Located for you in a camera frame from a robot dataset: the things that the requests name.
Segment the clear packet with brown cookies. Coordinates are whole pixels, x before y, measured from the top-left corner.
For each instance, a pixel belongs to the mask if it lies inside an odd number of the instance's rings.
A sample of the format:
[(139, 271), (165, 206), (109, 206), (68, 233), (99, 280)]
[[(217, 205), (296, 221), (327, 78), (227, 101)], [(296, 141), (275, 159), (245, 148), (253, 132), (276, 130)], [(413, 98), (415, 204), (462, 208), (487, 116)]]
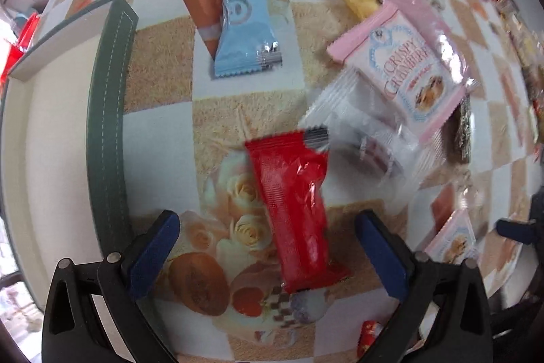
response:
[(458, 164), (469, 164), (471, 159), (471, 103), (466, 94), (451, 116), (452, 143), (451, 158)]

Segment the clear packet with dark cake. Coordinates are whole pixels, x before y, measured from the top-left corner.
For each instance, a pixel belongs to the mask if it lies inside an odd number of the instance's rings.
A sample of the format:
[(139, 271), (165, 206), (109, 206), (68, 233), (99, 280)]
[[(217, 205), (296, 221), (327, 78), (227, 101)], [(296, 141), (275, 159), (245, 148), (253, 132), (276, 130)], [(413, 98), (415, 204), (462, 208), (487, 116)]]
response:
[(346, 67), (314, 99), (299, 128), (324, 126), (329, 147), (378, 186), (413, 184), (445, 163), (440, 134), (421, 142), (408, 120), (355, 69)]

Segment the red snack packet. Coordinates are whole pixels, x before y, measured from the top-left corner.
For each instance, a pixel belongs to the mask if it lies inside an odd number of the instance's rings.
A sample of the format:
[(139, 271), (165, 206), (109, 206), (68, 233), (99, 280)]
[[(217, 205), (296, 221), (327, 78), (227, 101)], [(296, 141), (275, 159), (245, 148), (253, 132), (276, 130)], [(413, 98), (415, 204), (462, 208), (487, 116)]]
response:
[(277, 248), (288, 293), (319, 289), (351, 271), (329, 252), (321, 196), (328, 165), (328, 131), (314, 127), (253, 139), (245, 148)]

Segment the light blue snack packet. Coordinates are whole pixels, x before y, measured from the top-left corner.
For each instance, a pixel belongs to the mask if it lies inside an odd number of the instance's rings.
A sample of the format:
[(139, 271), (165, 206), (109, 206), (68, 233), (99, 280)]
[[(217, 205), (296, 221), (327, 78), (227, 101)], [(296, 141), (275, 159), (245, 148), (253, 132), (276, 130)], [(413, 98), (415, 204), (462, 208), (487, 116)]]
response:
[(282, 63), (267, 0), (221, 0), (222, 25), (215, 77), (259, 73)]

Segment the small pink cookie packet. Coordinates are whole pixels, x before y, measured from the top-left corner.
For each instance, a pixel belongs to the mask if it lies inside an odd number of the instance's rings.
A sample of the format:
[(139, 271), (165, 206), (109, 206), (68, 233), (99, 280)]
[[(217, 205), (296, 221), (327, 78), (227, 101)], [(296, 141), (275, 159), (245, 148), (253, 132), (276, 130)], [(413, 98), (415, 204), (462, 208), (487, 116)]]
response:
[(469, 212), (457, 209), (444, 223), (424, 252), (437, 263), (460, 264), (476, 245)]

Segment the small red candy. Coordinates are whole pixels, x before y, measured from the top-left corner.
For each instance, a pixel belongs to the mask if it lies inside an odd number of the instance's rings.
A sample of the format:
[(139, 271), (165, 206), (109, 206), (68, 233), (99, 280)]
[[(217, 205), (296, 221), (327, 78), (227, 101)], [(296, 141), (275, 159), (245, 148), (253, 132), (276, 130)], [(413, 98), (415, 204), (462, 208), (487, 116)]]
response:
[(368, 351), (382, 329), (382, 325), (376, 320), (366, 320), (362, 324), (357, 344), (357, 358), (361, 358)]

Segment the green-rimmed white tray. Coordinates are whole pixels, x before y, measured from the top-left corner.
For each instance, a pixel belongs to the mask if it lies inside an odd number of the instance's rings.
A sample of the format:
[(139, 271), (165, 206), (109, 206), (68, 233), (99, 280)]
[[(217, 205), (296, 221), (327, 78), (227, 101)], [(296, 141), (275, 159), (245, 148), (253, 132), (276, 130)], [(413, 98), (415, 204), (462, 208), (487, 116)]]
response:
[(133, 238), (123, 102), (138, 17), (97, 0), (38, 40), (1, 104), (1, 214), (24, 282), (43, 307), (56, 264), (101, 260)]

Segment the pink crispy cranberry packet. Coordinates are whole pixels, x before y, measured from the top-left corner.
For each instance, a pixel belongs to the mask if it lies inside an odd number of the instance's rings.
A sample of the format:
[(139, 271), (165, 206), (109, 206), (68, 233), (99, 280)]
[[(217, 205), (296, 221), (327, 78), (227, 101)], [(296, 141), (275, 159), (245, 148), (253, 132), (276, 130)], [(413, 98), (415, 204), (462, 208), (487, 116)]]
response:
[(383, 3), (327, 48), (337, 63), (359, 70), (425, 143), (466, 94), (460, 55), (445, 34), (427, 42), (403, 12)]

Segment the plain pink snack packet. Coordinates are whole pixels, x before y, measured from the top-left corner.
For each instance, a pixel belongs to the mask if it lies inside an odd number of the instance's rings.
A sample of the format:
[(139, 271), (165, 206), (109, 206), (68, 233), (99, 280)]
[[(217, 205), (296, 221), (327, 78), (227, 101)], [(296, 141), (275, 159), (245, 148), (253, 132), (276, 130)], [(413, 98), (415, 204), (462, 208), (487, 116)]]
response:
[(471, 91), (476, 85), (465, 56), (453, 40), (453, 33), (427, 0), (382, 0), (397, 6), (415, 26), (430, 48), (449, 69), (453, 81)]

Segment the red plastic stool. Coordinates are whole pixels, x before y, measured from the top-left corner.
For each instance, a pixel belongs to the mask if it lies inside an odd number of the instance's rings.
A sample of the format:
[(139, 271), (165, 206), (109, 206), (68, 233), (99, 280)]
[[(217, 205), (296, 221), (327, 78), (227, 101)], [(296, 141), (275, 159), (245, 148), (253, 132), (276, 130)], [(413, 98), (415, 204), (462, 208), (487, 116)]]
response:
[(5, 68), (1, 74), (1, 87), (5, 86), (7, 75), (10, 73), (11, 69), (30, 48), (30, 43), (32, 42), (33, 36), (40, 24), (40, 19), (41, 14), (36, 12), (32, 13), (22, 28), (18, 40), (14, 44), (10, 44), (10, 49), (5, 62)]

